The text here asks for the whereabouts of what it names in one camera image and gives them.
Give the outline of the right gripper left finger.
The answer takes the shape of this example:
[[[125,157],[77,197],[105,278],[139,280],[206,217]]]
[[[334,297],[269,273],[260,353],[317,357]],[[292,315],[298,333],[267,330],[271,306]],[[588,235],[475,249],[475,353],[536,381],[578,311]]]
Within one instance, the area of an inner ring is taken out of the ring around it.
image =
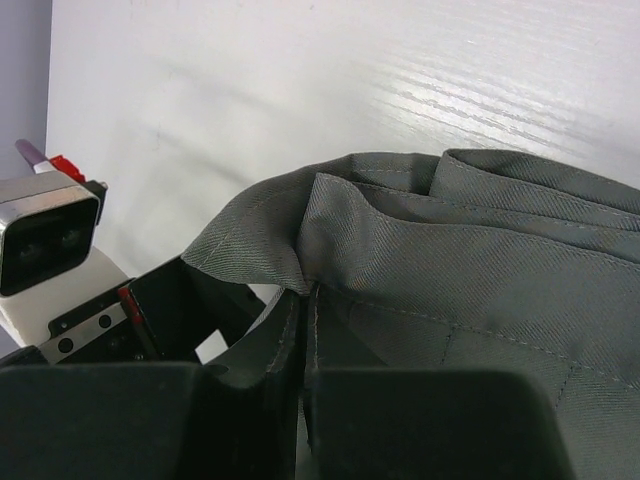
[[[206,365],[9,366],[5,479],[291,479],[299,297]]]

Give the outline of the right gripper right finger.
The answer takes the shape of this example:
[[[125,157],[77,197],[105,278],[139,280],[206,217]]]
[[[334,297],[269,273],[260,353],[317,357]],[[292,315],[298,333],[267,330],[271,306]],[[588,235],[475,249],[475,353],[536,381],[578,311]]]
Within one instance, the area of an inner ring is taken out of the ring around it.
[[[322,479],[571,479],[555,414],[526,377],[386,365],[315,287],[304,412]]]

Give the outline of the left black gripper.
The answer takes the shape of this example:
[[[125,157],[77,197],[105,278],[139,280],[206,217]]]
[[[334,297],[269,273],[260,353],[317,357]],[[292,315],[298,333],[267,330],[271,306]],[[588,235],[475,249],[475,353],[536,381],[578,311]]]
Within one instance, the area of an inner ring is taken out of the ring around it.
[[[194,362],[212,333],[232,346],[264,308],[248,285],[217,280],[175,257],[50,320],[43,341],[3,356],[1,366]]]

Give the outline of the grey skirt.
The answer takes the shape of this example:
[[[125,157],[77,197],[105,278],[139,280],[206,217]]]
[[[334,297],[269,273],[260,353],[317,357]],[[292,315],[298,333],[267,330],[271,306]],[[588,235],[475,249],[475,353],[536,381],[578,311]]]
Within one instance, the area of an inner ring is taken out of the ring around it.
[[[523,374],[579,478],[639,475],[635,188],[518,151],[352,154],[246,189],[183,260],[305,297],[308,373]]]

